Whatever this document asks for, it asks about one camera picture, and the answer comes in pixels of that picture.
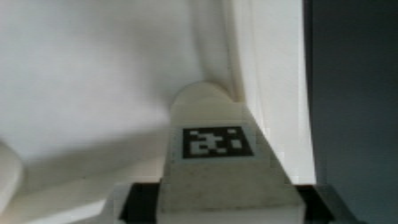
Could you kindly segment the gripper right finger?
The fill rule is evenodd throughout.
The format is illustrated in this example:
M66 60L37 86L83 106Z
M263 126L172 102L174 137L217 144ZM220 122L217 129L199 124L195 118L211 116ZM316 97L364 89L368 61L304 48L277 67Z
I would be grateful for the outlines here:
M362 224L330 185L297 185L305 203L304 224Z

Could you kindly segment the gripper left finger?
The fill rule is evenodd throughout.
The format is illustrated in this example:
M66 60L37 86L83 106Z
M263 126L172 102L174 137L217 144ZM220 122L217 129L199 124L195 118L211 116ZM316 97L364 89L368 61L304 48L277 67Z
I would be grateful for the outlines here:
M103 207L103 224L156 224L160 183L115 186Z

